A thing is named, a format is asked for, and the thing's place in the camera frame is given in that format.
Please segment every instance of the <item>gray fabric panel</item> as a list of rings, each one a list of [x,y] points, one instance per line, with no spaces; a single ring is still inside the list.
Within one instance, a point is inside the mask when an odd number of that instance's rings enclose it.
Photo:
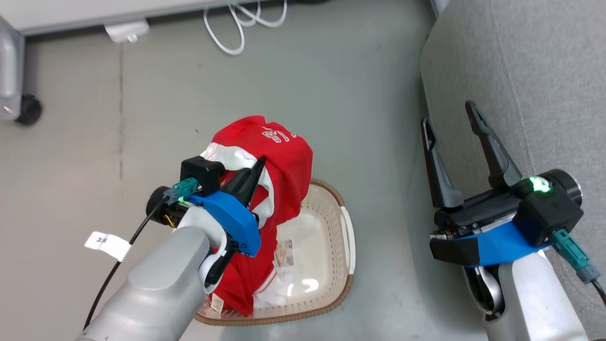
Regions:
[[[561,168],[584,185],[573,236],[606,273],[606,1],[453,0],[421,57],[428,108],[454,185],[488,189],[488,169],[465,116],[477,102],[524,175]],[[606,337],[592,286],[549,254],[590,339]]]

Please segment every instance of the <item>black cable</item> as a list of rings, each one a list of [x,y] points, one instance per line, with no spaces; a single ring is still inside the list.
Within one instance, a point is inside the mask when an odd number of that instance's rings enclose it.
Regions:
[[[593,284],[593,287],[596,288],[596,291],[600,295],[600,298],[602,299],[602,302],[606,306],[606,292],[604,292],[604,289],[602,289],[602,286],[600,285],[600,283],[598,282],[598,280],[597,279],[591,280],[591,284]]]
[[[135,232],[135,234],[133,234],[133,237],[130,239],[129,244],[132,245],[132,244],[135,243],[135,240],[137,240],[137,238],[139,237],[139,234],[141,234],[141,231],[143,231],[143,228],[147,225],[147,223],[150,221],[150,219],[156,213],[156,211],[160,208],[160,206],[162,206],[162,204],[164,204],[167,200],[168,200],[168,197],[164,197],[164,198],[162,198],[162,200],[160,200],[156,204],[156,206],[154,206],[154,208],[151,210],[151,212],[148,214],[148,216],[143,220],[143,222],[141,223],[141,225],[139,225],[139,228],[137,229],[137,231]],[[107,285],[110,283],[110,281],[112,280],[112,277],[114,276],[114,274],[116,273],[116,271],[120,267],[120,264],[122,264],[122,262],[120,262],[120,261],[116,262],[116,264],[114,265],[114,267],[110,271],[109,275],[107,275],[107,278],[105,279],[105,282],[103,282],[103,285],[101,286],[101,289],[99,290],[99,293],[97,294],[97,297],[95,297],[95,301],[93,302],[93,306],[90,307],[90,312],[88,312],[88,317],[86,318],[86,322],[84,323],[84,329],[83,330],[85,330],[86,327],[88,327],[88,325],[92,321],[93,314],[95,314],[95,309],[97,308],[97,305],[99,304],[99,301],[101,300],[101,297],[103,296],[103,292],[105,291],[105,289],[107,288]]]

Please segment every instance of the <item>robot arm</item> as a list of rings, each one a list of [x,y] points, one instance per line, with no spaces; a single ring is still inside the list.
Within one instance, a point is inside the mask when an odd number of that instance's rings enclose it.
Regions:
[[[77,340],[179,340],[204,304],[198,269],[209,250],[203,226],[175,230],[130,271]]]
[[[428,118],[421,124],[438,230],[437,260],[463,266],[468,289],[491,341],[586,341],[587,335],[543,248],[574,264],[584,283],[599,273],[568,235],[583,211],[581,188],[551,170],[523,180],[505,147],[473,102],[465,103],[486,157],[492,190],[463,199],[448,177]]]
[[[240,170],[219,190],[220,163],[185,160],[182,181],[171,189],[160,187],[148,203],[148,218],[176,222],[177,229],[130,271],[77,340],[179,340],[232,255],[258,252],[258,221],[248,207],[264,162],[260,158],[251,169]]]
[[[499,265],[498,276],[496,297],[501,295],[504,310],[498,317],[483,310],[482,324],[490,341],[588,340],[542,251]]]

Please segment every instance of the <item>teal cable connector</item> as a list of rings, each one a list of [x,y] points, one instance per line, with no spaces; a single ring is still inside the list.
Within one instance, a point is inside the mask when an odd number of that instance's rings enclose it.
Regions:
[[[194,178],[188,178],[176,183],[171,189],[164,192],[164,196],[168,197],[166,204],[176,203],[179,198],[187,197],[199,191],[198,181]]]
[[[562,258],[566,259],[584,284],[589,284],[600,276],[598,270],[589,263],[589,256],[576,244],[565,229],[554,233],[549,244]]]

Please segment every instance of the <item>white cable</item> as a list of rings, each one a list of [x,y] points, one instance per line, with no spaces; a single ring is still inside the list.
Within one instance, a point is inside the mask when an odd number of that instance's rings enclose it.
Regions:
[[[227,53],[228,55],[237,56],[237,55],[240,55],[242,53],[242,51],[244,51],[244,31],[242,29],[242,24],[240,23],[240,20],[238,19],[238,16],[236,15],[236,11],[233,9],[233,6],[231,4],[229,4],[229,5],[227,5],[227,7],[229,8],[229,11],[231,12],[231,15],[233,16],[233,19],[236,22],[236,25],[238,26],[238,30],[240,31],[240,46],[237,49],[233,49],[233,50],[228,49],[219,42],[219,40],[213,33],[213,30],[210,28],[210,25],[208,24],[208,18],[207,18],[208,9],[204,10],[204,14],[202,14],[202,18],[204,19],[204,24],[206,25],[208,34],[210,34],[210,37],[213,38],[213,40],[215,41],[217,46],[223,52]]]
[[[261,0],[257,0],[257,14],[255,15],[255,17],[259,17],[261,16]],[[257,20],[255,20],[254,17],[250,17],[250,20],[248,21],[244,21],[242,19],[240,19],[240,17],[238,17],[238,20],[240,21],[240,24],[244,27],[253,27],[256,23]]]
[[[236,22],[236,25],[238,26],[238,30],[240,31],[240,42],[241,43],[237,49],[233,49],[233,50],[228,49],[219,42],[219,40],[215,36],[215,33],[213,32],[213,30],[210,28],[210,25],[208,24],[208,18],[207,18],[208,9],[204,10],[204,14],[202,15],[202,17],[204,19],[204,24],[206,25],[206,29],[208,30],[210,37],[213,38],[213,40],[215,41],[217,46],[223,52],[227,53],[228,55],[232,55],[232,56],[240,55],[244,51],[244,30],[242,29],[242,26],[252,27],[258,22],[263,26],[269,27],[271,29],[275,29],[276,27],[279,27],[280,25],[282,25],[284,23],[284,20],[286,19],[286,12],[288,9],[287,0],[284,0],[284,5],[282,6],[282,15],[280,16],[280,18],[277,21],[267,21],[267,20],[261,18],[261,1],[260,0],[257,0],[257,13],[256,14],[253,14],[251,11],[247,10],[245,7],[238,5],[238,4],[228,4],[227,7],[229,8],[229,11],[231,12],[231,16],[233,17],[234,21]],[[239,9],[240,12],[244,13],[244,15],[248,16],[250,18],[250,20],[247,20],[247,21],[241,20],[238,17],[238,15],[236,14],[236,10],[234,10],[234,7]]]
[[[269,28],[275,29],[276,27],[279,27],[280,25],[282,25],[284,23],[284,20],[286,19],[286,12],[288,9],[288,5],[287,5],[287,0],[284,0],[284,5],[282,6],[282,15],[280,16],[280,18],[277,21],[267,21],[265,19],[261,18],[261,4],[259,1],[257,1],[257,14],[254,15],[251,11],[247,10],[245,7],[238,5],[238,4],[234,4],[234,6],[239,9],[242,13],[246,14],[249,18],[255,20],[256,22],[260,23],[261,25],[267,26]]]

